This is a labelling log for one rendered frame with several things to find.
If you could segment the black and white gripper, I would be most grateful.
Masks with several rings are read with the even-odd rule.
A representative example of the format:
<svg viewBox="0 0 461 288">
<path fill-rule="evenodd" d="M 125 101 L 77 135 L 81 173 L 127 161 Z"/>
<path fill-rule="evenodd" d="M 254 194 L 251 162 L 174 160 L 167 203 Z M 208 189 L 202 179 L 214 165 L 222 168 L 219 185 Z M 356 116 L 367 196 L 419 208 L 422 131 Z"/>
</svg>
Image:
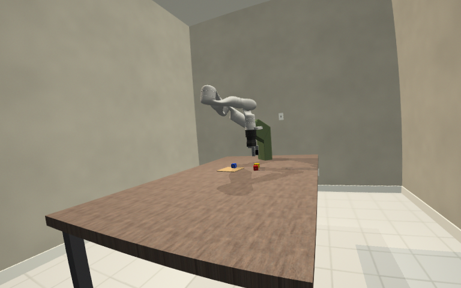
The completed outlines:
<svg viewBox="0 0 461 288">
<path fill-rule="evenodd" d="M 259 146 L 256 146 L 256 130 L 261 130 L 262 127 L 256 127 L 255 122 L 245 123 L 247 147 L 252 149 L 252 156 L 259 155 Z"/>
</svg>

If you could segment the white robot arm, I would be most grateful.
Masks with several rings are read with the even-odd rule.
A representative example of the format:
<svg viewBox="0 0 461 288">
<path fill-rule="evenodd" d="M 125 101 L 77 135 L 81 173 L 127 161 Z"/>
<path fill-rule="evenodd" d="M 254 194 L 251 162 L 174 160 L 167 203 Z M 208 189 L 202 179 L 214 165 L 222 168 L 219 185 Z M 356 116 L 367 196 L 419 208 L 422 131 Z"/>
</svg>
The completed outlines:
<svg viewBox="0 0 461 288">
<path fill-rule="evenodd" d="M 227 97 L 222 100 L 213 86 L 205 85 L 201 89 L 200 102 L 210 105 L 221 116 L 226 116 L 230 110 L 229 118 L 244 128 L 245 123 L 255 122 L 255 115 L 251 113 L 251 110 L 256 108 L 256 102 L 254 100 L 238 97 Z M 242 108 L 244 114 L 233 107 L 238 109 Z"/>
</svg>

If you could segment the tan flat mat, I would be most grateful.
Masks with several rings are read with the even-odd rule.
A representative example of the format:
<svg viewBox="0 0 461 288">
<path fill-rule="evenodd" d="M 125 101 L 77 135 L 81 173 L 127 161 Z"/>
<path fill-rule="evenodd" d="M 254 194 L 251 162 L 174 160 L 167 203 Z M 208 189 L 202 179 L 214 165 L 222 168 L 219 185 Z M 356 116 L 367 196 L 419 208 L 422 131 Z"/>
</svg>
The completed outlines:
<svg viewBox="0 0 461 288">
<path fill-rule="evenodd" d="M 236 167 L 236 168 L 231 168 L 231 167 L 226 167 L 224 169 L 217 170 L 218 172 L 236 172 L 238 170 L 243 169 L 243 167 Z"/>
</svg>

